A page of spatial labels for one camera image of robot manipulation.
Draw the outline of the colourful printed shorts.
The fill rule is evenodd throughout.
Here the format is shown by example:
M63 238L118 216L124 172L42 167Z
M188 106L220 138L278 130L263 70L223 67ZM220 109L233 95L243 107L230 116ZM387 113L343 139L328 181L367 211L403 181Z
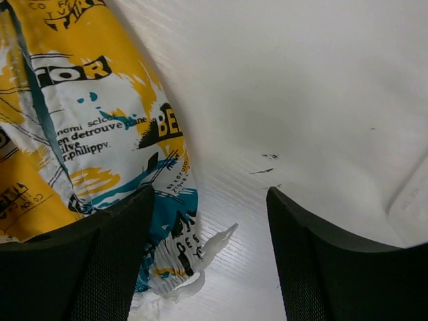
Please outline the colourful printed shorts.
M135 290L178 301L234 228L202 242L183 131L105 1L1 2L1 240L25 241L154 189Z

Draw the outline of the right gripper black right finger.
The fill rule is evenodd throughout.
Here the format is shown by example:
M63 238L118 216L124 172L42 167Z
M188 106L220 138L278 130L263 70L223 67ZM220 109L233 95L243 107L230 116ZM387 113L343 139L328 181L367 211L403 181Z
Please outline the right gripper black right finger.
M278 188L267 215L288 320L426 320L427 245L353 234Z

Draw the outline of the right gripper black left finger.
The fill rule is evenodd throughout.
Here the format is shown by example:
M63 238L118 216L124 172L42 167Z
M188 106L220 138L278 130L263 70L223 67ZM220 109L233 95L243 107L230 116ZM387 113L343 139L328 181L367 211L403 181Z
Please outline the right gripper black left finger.
M126 320L154 209L150 186L24 243L1 245L2 320Z

